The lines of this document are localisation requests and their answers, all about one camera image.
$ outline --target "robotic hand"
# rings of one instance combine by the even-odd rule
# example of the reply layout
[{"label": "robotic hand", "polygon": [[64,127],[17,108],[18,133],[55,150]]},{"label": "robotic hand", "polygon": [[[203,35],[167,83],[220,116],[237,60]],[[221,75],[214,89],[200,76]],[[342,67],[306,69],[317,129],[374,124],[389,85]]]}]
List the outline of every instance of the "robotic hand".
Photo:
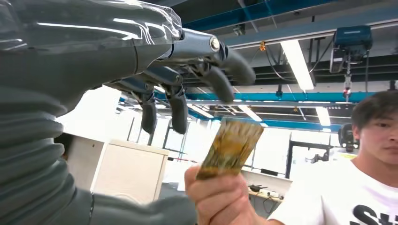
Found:
[{"label": "robotic hand", "polygon": [[173,129],[184,134],[188,109],[182,87],[184,78],[178,71],[183,69],[195,74],[213,87],[221,101],[232,102],[232,87],[221,68],[241,84],[255,82],[255,73],[246,60],[217,37],[182,29],[181,38],[173,42],[172,51],[157,59],[143,73],[106,85],[126,91],[138,100],[143,109],[141,126],[150,134],[156,125],[153,86],[161,86],[172,109]]},{"label": "robotic hand", "polygon": [[242,83],[254,72],[212,35],[181,28],[167,7],[136,0],[0,0],[0,224],[192,225],[184,197],[147,206],[77,188],[60,159],[57,116],[103,84],[132,93],[153,130],[153,86],[161,85],[173,126],[186,130],[186,104],[177,72],[207,81],[232,101],[223,71]]}]

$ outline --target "plastic wrap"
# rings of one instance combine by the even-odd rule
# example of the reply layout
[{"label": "plastic wrap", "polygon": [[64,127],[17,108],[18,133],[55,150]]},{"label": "plastic wrap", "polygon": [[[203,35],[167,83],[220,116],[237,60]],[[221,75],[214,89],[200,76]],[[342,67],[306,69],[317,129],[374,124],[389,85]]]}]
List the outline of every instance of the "plastic wrap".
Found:
[{"label": "plastic wrap", "polygon": [[137,0],[0,0],[0,18],[5,22],[0,51],[35,48],[52,54],[167,45],[182,34],[181,19],[171,8]]}]

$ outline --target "man's ear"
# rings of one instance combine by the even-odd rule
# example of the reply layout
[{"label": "man's ear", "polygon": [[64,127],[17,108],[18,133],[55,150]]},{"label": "man's ear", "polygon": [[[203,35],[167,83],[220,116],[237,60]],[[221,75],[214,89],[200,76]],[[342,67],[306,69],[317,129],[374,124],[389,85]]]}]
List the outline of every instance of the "man's ear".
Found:
[{"label": "man's ear", "polygon": [[358,127],[356,125],[352,126],[352,135],[354,136],[355,140],[360,139],[360,130],[358,129]]}]

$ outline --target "white t-shirt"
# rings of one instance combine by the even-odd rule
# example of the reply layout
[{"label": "white t-shirt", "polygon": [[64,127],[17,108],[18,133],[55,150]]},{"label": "white t-shirt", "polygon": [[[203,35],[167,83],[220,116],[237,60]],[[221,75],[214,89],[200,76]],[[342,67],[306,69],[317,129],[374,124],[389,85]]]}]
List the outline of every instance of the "white t-shirt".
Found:
[{"label": "white t-shirt", "polygon": [[285,225],[398,225],[398,188],[342,160],[309,166],[268,218]]}]

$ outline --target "paper money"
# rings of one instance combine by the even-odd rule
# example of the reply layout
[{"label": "paper money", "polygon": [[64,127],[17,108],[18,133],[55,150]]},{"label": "paper money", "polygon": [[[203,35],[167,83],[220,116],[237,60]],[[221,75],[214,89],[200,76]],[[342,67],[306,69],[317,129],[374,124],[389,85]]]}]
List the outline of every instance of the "paper money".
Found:
[{"label": "paper money", "polygon": [[248,120],[224,119],[196,179],[238,175],[264,128]]}]

